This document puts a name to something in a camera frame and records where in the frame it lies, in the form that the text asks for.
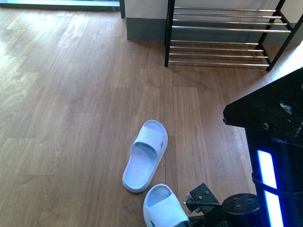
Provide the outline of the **black gripper body with camera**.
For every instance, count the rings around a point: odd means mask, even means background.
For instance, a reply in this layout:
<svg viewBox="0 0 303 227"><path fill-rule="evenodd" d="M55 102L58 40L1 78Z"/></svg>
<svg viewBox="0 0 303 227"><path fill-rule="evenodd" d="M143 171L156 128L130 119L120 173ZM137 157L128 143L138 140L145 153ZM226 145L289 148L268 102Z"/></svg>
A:
<svg viewBox="0 0 303 227"><path fill-rule="evenodd" d="M219 203L205 183L186 195L184 205L189 213L202 213L189 217L187 227L259 227L260 202L256 195L240 193Z"/></svg>

